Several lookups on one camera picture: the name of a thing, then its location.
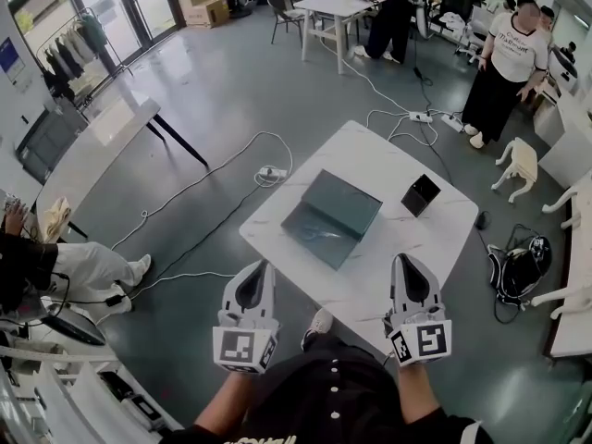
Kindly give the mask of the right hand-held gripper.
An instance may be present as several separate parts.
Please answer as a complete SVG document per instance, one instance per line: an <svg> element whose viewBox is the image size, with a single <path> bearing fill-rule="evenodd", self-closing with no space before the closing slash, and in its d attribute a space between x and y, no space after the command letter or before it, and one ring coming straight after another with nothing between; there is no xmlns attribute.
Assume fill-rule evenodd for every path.
<svg viewBox="0 0 592 444"><path fill-rule="evenodd" d="M450 356L452 322L440 303L438 279L423 262L407 253L393 259L390 296L393 311L383 325L398 366Z"/></svg>

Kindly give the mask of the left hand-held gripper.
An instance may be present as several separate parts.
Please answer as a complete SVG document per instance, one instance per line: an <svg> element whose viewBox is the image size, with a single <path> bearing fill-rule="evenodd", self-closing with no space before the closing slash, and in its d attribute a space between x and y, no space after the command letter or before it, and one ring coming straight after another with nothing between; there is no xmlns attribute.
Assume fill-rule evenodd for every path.
<svg viewBox="0 0 592 444"><path fill-rule="evenodd" d="M264 374L278 345L273 316L276 269L266 260L245 266L224 289L219 325L213 327L213 360L227 371Z"/></svg>

